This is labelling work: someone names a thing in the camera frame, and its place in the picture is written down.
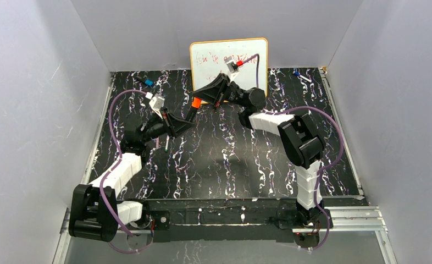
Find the orange highlighter cap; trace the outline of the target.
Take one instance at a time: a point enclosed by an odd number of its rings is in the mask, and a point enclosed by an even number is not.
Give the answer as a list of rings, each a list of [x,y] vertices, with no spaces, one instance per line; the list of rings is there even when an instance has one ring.
[[[192,101],[192,104],[191,104],[191,107],[195,108],[195,109],[198,109],[198,108],[200,108],[200,106],[201,106],[201,99],[197,98],[197,97],[194,97],[193,101]]]

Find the black orange highlighter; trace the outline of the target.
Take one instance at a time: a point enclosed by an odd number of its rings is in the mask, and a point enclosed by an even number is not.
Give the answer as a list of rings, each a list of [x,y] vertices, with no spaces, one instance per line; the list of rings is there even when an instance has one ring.
[[[188,122],[193,122],[195,115],[196,115],[196,112],[197,112],[197,110],[195,108],[191,107],[187,116],[186,116],[186,120]]]

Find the white green-tipped pen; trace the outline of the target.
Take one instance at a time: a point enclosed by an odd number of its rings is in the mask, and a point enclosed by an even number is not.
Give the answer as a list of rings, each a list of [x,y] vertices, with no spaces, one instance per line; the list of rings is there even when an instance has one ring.
[[[170,136],[168,135],[165,142],[165,152],[168,152],[169,150],[169,141],[170,141]]]

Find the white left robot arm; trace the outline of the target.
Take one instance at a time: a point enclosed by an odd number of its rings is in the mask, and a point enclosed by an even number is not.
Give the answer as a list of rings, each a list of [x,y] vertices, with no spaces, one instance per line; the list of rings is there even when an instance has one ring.
[[[198,109],[191,107],[184,119],[166,108],[134,130],[126,130],[119,143],[118,159],[97,179],[79,184],[73,191],[69,234],[72,237],[110,242],[118,229],[141,219],[143,205],[138,201],[117,200],[118,193],[147,163],[148,142],[167,135],[176,138],[194,127]]]

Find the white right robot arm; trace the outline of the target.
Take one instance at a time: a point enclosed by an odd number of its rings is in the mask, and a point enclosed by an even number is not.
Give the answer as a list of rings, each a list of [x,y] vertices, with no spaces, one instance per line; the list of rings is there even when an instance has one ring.
[[[325,143],[314,128],[308,112],[278,115],[264,113],[265,92],[257,87],[244,90],[224,73],[194,91],[193,97],[215,108],[224,101],[234,103],[242,108],[239,120],[243,127],[265,131],[281,138],[286,156],[293,163],[297,174],[296,213],[291,218],[302,226],[316,224],[324,208],[318,191],[318,173]]]

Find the white blue pen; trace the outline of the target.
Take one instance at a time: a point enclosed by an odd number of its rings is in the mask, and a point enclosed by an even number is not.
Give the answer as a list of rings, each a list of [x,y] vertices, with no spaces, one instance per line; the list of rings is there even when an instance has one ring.
[[[304,81],[306,81],[306,82],[309,82],[309,83],[312,82],[311,79],[309,79],[309,78],[307,78],[307,77],[301,75],[298,71],[295,71],[295,72],[294,72],[294,75],[297,76],[297,77],[299,77],[299,78],[301,78],[302,80],[304,80]]]

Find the orange framed whiteboard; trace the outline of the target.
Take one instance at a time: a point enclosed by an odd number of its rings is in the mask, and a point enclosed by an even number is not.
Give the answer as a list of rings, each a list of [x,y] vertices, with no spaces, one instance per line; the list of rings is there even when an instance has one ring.
[[[190,64],[194,91],[224,73],[244,90],[258,87],[268,93],[266,38],[194,42]]]

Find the blue black marker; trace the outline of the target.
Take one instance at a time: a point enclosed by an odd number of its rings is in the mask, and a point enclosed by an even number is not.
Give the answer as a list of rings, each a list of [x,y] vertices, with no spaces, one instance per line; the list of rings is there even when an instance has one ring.
[[[142,78],[140,76],[137,76],[136,80],[138,80],[139,82],[145,84],[146,86],[154,87],[154,82],[152,80],[150,80],[150,79]]]

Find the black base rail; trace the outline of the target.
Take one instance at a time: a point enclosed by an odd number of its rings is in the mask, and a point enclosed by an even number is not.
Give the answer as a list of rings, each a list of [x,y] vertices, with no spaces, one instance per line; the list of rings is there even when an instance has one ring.
[[[295,198],[149,199],[142,218],[127,225],[133,234],[154,242],[275,240],[315,247],[332,230],[331,213],[303,212]]]

